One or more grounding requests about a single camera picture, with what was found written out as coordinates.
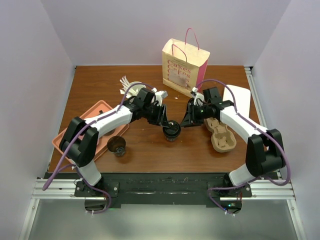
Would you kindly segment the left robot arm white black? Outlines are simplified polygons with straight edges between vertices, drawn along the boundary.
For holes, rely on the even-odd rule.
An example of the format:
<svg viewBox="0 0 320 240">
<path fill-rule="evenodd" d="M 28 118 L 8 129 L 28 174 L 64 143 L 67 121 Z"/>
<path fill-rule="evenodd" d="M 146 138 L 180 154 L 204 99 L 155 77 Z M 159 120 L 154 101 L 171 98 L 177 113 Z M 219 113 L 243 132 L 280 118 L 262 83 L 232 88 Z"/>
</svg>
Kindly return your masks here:
<svg viewBox="0 0 320 240">
<path fill-rule="evenodd" d="M 94 161 L 98 140 L 106 133 L 119 126 L 132 123 L 141 118 L 151 125 L 169 128 L 166 105 L 163 99 L 168 96 L 165 90 L 157 91 L 142 87 L 136 95 L 123 99 L 112 110 L 95 117 L 71 120 L 64 133 L 59 149 L 63 157 L 68 157 L 75 164 L 84 180 L 86 191 L 92 196 L 99 196 L 104 190 L 102 175 Z"/>
</svg>

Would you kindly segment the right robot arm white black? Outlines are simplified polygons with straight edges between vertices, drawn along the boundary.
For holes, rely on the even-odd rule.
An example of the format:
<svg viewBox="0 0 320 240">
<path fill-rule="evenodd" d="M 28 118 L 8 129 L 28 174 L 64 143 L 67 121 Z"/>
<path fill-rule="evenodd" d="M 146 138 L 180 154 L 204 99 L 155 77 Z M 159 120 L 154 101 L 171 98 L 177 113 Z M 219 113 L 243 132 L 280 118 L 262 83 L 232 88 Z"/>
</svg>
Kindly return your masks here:
<svg viewBox="0 0 320 240">
<path fill-rule="evenodd" d="M 230 197 L 244 185 L 282 168 L 289 168 L 283 149 L 282 135 L 277 129 L 267 129 L 248 118 L 251 92 L 247 88 L 226 85 L 223 96 L 217 87 L 199 93 L 191 90 L 181 127 L 195 127 L 215 118 L 233 129 L 247 144 L 245 163 L 225 176 L 221 189 Z"/>
</svg>

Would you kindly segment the dark translucent plastic cup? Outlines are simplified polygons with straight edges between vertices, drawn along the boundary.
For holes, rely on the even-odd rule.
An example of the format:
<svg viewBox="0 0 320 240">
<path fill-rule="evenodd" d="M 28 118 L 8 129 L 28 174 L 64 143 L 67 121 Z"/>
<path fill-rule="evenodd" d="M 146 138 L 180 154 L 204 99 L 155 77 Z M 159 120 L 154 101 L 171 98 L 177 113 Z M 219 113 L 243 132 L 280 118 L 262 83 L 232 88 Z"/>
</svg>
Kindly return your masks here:
<svg viewBox="0 0 320 240">
<path fill-rule="evenodd" d="M 122 136 L 113 136 L 107 142 L 107 149 L 117 157 L 126 153 L 126 141 Z"/>
</svg>

